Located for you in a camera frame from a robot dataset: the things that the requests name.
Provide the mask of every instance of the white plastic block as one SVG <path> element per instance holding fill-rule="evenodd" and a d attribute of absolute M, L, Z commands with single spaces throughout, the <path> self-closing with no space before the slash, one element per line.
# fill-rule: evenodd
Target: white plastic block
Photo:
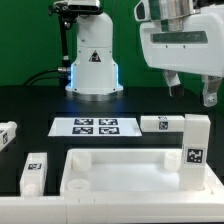
<path fill-rule="evenodd" d="M 15 122 L 0 123 L 0 151 L 16 136 L 17 124 Z"/>
<path fill-rule="evenodd" d="M 210 121 L 205 115 L 186 115 L 183 153 L 180 168 L 180 189 L 204 188 Z"/>
<path fill-rule="evenodd" d="M 142 132 L 183 132 L 183 116 L 142 116 Z"/>
<path fill-rule="evenodd" d="M 21 196 L 42 196 L 46 174 L 47 153 L 29 153 L 22 178 L 20 180 Z"/>

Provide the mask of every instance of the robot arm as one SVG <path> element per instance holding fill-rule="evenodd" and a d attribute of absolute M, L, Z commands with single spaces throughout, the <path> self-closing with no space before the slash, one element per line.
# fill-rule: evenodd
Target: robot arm
<path fill-rule="evenodd" d="M 68 58 L 65 29 L 77 23 L 77 58 L 71 66 L 68 96 L 101 101 L 121 95 L 118 66 L 112 58 L 113 23 L 99 0 L 64 0 L 54 3 L 59 15 L 63 56 Z"/>
<path fill-rule="evenodd" d="M 144 58 L 164 69 L 170 95 L 181 95 L 179 72 L 202 75 L 205 106 L 217 103 L 224 76 L 224 7 L 189 0 L 142 0 L 135 7 Z"/>

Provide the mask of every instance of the black tabletop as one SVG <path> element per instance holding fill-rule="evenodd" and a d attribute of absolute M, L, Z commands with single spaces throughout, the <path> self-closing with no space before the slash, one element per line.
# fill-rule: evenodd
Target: black tabletop
<path fill-rule="evenodd" d="M 143 133 L 141 137 L 48 137 L 55 117 L 132 117 L 142 115 L 207 114 L 212 122 L 208 163 L 222 180 L 224 119 L 214 108 L 200 105 L 185 90 L 181 98 L 169 96 L 168 88 L 125 88 L 118 99 L 85 102 L 65 96 L 59 87 L 0 87 L 0 122 L 15 121 L 15 140 L 0 152 L 0 196 L 19 195 L 19 181 L 28 153 L 47 152 L 45 195 L 59 195 L 67 151 L 71 148 L 181 147 L 179 133 Z"/>

